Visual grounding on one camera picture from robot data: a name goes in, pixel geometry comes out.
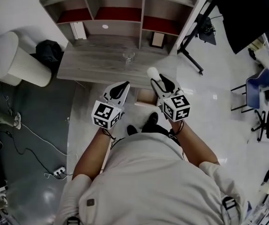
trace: metal frame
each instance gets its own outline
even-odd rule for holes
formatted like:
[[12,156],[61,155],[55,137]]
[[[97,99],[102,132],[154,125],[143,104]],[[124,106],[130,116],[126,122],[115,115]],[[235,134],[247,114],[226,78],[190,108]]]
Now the metal frame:
[[[231,91],[234,91],[234,90],[237,90],[237,89],[240,89],[240,88],[243,88],[243,87],[246,87],[246,84],[241,85],[241,86],[239,86],[237,88],[231,89]],[[243,108],[243,107],[247,107],[247,104],[239,106],[239,107],[232,108],[231,111],[234,111],[234,110],[237,110],[237,109],[240,109],[240,108]],[[244,111],[242,110],[241,113],[246,113],[246,112],[252,111],[252,110],[254,110],[254,108],[250,108],[250,109],[247,109],[247,110],[244,110]]]
[[204,69],[194,60],[194,58],[192,58],[189,55],[189,52],[186,50],[186,48],[189,45],[189,43],[191,42],[191,40],[196,36],[196,34],[198,33],[198,30],[204,28],[204,25],[206,24],[206,18],[210,15],[210,13],[213,11],[213,9],[215,8],[216,5],[217,5],[216,0],[212,0],[212,2],[209,4],[208,8],[206,9],[206,11],[203,14],[202,18],[200,19],[200,21],[197,23],[194,30],[188,36],[188,38],[186,39],[184,44],[183,44],[183,41],[182,41],[182,43],[180,45],[180,48],[177,51],[177,54],[183,53],[184,56],[186,56],[197,67],[197,69],[199,70],[200,75],[203,75],[202,72],[204,71]]

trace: picture frame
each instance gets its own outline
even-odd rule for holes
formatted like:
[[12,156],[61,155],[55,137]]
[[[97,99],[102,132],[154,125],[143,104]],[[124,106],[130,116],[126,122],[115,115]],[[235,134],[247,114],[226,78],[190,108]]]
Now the picture frame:
[[150,47],[163,48],[165,44],[165,34],[160,32],[152,32]]

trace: red shelf panel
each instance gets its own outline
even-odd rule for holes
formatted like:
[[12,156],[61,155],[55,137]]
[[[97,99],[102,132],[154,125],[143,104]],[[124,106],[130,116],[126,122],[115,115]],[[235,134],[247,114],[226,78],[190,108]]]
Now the red shelf panel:
[[143,29],[179,35],[181,26],[178,22],[158,17],[144,16]]
[[140,22],[142,9],[132,7],[100,7],[95,20]]
[[87,8],[64,11],[57,23],[72,23],[84,20],[91,20],[92,17]]

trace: black monitor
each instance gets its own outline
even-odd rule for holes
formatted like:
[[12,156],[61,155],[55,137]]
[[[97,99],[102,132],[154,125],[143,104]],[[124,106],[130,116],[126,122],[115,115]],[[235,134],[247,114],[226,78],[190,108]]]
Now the black monitor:
[[235,54],[269,30],[269,0],[216,0]]

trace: white t-shirt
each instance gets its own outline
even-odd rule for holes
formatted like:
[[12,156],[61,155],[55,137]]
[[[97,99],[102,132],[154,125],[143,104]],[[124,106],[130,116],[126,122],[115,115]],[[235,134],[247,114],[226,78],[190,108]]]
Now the white t-shirt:
[[222,225],[221,192],[245,217],[247,202],[221,166],[197,168],[168,137],[139,133],[115,145],[93,182],[81,174],[66,184],[54,224],[77,215],[84,225]]

